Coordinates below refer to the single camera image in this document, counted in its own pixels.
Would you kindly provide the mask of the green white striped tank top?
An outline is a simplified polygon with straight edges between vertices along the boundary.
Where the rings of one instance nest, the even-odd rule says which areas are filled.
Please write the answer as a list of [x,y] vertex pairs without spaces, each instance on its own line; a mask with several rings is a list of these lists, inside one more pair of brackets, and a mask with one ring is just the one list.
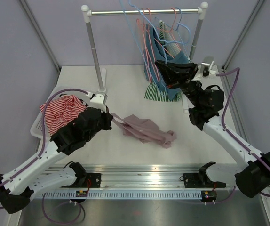
[[[156,30],[153,31],[153,36],[155,39],[155,43],[152,44],[152,47],[154,50],[156,61],[162,60],[165,62],[177,63],[177,64],[189,63],[188,59],[186,58],[183,52],[180,52],[174,58],[170,57],[168,54],[164,52],[164,47],[162,47],[160,44],[161,39],[159,37],[159,25],[156,27]],[[148,100],[152,100],[152,101],[178,102],[182,97],[182,93],[180,89],[168,89],[166,87],[165,81],[162,78],[160,71],[159,71],[159,74],[161,76],[161,81],[157,83],[149,82],[144,98]]]

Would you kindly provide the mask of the red white striped tank top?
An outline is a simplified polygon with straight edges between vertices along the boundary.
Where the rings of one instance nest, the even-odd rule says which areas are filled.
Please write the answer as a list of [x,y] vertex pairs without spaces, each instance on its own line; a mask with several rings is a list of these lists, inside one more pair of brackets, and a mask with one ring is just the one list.
[[45,123],[49,134],[55,134],[61,127],[78,117],[86,107],[74,95],[63,95],[49,102],[45,110]]

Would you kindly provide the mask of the mauve tank top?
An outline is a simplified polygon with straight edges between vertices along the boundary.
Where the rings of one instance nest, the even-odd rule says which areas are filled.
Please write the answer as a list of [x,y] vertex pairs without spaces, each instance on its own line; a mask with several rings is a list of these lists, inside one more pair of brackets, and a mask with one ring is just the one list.
[[122,130],[124,136],[132,137],[143,144],[154,143],[163,148],[170,148],[172,142],[177,139],[175,132],[161,131],[151,119],[141,119],[133,114],[125,118],[115,113],[112,113],[112,116],[112,122]]

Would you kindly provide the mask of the blue wire hanger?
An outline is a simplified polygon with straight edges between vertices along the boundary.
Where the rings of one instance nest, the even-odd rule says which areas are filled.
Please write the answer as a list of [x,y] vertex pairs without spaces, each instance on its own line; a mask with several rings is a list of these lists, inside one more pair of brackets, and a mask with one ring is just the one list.
[[132,24],[131,24],[131,21],[130,21],[130,19],[129,19],[129,16],[127,15],[126,9],[125,9],[124,4],[123,4],[123,1],[122,1],[122,0],[119,0],[119,4],[120,4],[120,7],[121,7],[121,9],[122,9],[122,12],[123,12],[123,15],[124,15],[124,17],[125,17],[125,20],[126,20],[126,22],[127,22],[127,25],[128,25],[128,27],[129,27],[129,29],[130,29],[130,31],[131,31],[131,34],[132,34],[132,36],[133,36],[133,39],[134,39],[134,41],[135,41],[135,43],[136,43],[136,45],[137,45],[137,47],[138,47],[139,53],[140,53],[140,55],[141,55],[141,57],[142,57],[142,60],[143,60],[143,62],[144,62],[144,66],[145,66],[145,69],[146,69],[146,72],[147,72],[147,75],[148,75],[148,81],[149,81],[150,83],[155,83],[155,81],[154,81],[154,79],[153,79],[153,76],[151,75],[150,67],[149,67],[148,64],[147,64],[148,61],[145,59],[144,51],[143,51],[142,45],[140,45],[139,39],[138,39],[138,38],[136,37],[136,35],[135,35],[135,30],[133,29]]
[[[190,57],[188,56],[188,53],[187,53],[187,50],[186,50],[186,45],[188,44],[188,42],[191,39],[191,31],[190,31],[190,29],[186,25],[184,25],[184,24],[181,23],[182,16],[183,16],[181,10],[179,8],[173,8],[173,9],[175,9],[176,16],[177,16],[176,22],[175,22],[175,25],[174,25],[174,28],[173,28],[173,35],[175,37],[175,41],[173,41],[173,42],[179,44],[179,46],[181,48],[181,52],[183,52],[185,54],[186,58],[190,62],[191,60],[190,60]],[[183,41],[183,39],[181,37],[180,31],[179,31],[180,28],[184,28],[187,31],[187,40],[186,41]]]

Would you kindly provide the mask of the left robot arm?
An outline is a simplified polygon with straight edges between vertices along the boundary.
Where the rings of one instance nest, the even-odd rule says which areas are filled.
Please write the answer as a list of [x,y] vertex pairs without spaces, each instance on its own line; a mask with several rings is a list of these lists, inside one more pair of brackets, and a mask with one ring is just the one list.
[[193,130],[188,114],[176,104],[149,103],[139,98],[131,82],[131,66],[111,67],[110,92],[56,86],[49,100],[75,95],[85,110],[51,136],[42,147],[7,174],[0,174],[1,209],[9,214],[27,206],[37,195],[61,186],[82,187],[86,173],[79,163],[45,178],[41,174],[72,155],[92,164],[176,164],[189,150]]

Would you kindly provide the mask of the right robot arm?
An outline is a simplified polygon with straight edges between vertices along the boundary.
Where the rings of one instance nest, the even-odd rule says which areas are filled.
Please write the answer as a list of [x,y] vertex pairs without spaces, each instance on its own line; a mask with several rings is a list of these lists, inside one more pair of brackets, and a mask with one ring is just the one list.
[[155,63],[169,89],[180,89],[193,104],[189,119],[199,130],[218,142],[235,160],[240,171],[235,173],[235,183],[247,197],[262,194],[270,186],[270,152],[262,153],[247,143],[225,124],[229,98],[218,85],[203,89],[198,80],[198,65],[195,63]]

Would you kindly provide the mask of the white metal clothes rack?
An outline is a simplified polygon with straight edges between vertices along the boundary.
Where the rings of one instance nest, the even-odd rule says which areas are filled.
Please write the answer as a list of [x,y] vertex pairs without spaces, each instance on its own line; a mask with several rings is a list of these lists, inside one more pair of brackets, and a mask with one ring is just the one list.
[[[128,4],[131,7],[135,8],[135,10],[126,11],[127,15],[140,14],[143,17],[142,10],[140,10],[130,0],[128,1]],[[122,10],[121,11],[93,12],[89,8],[89,6],[87,6],[87,5],[82,5],[81,6],[81,11],[82,11],[84,21],[85,21],[85,24],[86,24],[86,28],[87,28],[87,33],[88,33],[88,37],[89,37],[90,47],[91,47],[91,50],[92,50],[92,56],[93,56],[95,70],[96,70],[96,74],[97,74],[97,78],[98,78],[99,88],[100,88],[100,90],[105,91],[106,90],[106,88],[105,88],[106,71],[104,69],[102,69],[102,70],[100,69],[99,60],[98,60],[97,51],[96,51],[96,46],[95,46],[95,40],[94,40],[92,26],[91,26],[91,17],[92,16],[122,15],[123,12],[122,12]],[[156,27],[154,26],[154,24],[151,22],[150,19],[149,19],[149,21],[151,23],[151,26],[153,26],[153,29],[156,30]]]

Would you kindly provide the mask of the white plastic basket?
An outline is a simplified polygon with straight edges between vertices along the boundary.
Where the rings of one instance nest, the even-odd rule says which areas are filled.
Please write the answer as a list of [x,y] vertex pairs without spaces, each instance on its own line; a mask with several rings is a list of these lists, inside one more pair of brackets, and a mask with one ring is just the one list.
[[31,135],[39,139],[43,138],[43,129],[42,129],[41,119],[42,119],[42,112],[39,112],[38,116],[36,117],[30,129]]

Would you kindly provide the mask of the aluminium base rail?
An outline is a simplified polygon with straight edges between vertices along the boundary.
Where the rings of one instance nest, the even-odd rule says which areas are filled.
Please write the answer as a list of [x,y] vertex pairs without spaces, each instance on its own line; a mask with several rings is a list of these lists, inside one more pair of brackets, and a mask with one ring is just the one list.
[[99,187],[89,188],[81,195],[79,188],[55,188],[44,195],[45,199],[93,200],[198,200],[205,188],[186,188],[184,173],[196,173],[198,165],[89,165],[89,173],[99,173]]

